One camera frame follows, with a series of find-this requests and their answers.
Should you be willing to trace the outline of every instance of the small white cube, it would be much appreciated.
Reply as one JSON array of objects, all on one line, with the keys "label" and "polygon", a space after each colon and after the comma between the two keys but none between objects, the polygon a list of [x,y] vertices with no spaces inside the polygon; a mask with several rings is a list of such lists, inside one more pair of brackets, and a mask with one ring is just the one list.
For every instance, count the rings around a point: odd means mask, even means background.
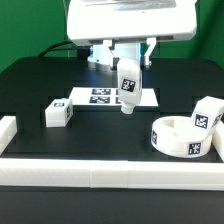
[{"label": "small white cube", "polygon": [[198,128],[204,139],[212,135],[224,112],[224,100],[205,97],[197,102],[192,114],[193,126]]},{"label": "small white cube", "polygon": [[0,121],[0,155],[17,132],[16,117],[4,116]]},{"label": "small white cube", "polygon": [[46,126],[65,127],[72,115],[71,99],[55,99],[45,110]]}]

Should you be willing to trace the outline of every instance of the white block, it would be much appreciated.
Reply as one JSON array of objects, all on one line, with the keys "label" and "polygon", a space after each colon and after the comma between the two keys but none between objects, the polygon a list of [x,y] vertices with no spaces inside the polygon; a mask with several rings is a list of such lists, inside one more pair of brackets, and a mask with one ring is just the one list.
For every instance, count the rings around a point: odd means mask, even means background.
[{"label": "white block", "polygon": [[65,127],[73,115],[71,99],[56,99],[45,110],[47,127]]},{"label": "white block", "polygon": [[127,161],[92,161],[91,187],[127,188],[127,164]]},{"label": "white block", "polygon": [[223,164],[129,162],[128,188],[223,190]]},{"label": "white block", "polygon": [[0,185],[90,187],[90,161],[0,159]]},{"label": "white block", "polygon": [[16,117],[4,116],[0,121],[0,155],[17,132]]},{"label": "white block", "polygon": [[224,100],[207,96],[197,102],[191,118],[204,139],[214,133],[223,112]]}]

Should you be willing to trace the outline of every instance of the black table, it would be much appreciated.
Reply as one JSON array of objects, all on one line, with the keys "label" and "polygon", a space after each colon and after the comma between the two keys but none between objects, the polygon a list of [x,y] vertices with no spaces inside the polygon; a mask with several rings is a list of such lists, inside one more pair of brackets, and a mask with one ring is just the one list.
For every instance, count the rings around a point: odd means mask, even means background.
[{"label": "black table", "polygon": [[[159,107],[75,106],[65,128],[45,125],[44,111],[73,87],[117,87],[116,74],[69,58],[23,58],[0,75],[0,118],[16,115],[18,133],[2,158],[185,161],[150,143],[152,122],[190,116],[204,96],[224,98],[224,70],[207,60],[154,59],[143,88]],[[190,162],[222,163],[214,147]],[[1,223],[222,223],[224,193],[178,190],[0,187]]]}]

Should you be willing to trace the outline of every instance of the green background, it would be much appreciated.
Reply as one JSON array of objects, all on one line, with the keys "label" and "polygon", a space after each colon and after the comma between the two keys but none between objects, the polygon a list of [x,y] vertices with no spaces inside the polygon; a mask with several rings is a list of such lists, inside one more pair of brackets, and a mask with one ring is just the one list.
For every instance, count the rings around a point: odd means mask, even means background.
[{"label": "green background", "polygon": [[[204,58],[224,67],[224,1],[201,0],[196,8],[196,36],[190,41],[160,43],[154,57]],[[67,40],[63,1],[1,0],[0,32],[1,72],[19,58],[37,56],[50,45]]]}]

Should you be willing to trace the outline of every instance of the white ring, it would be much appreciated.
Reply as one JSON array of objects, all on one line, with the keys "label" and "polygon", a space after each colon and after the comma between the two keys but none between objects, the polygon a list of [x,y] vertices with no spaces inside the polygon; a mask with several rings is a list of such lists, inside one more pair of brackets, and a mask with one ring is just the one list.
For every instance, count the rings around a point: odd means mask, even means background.
[{"label": "white ring", "polygon": [[189,117],[159,118],[152,125],[152,145],[162,153],[181,158],[194,158],[208,153],[212,135],[203,139]]}]

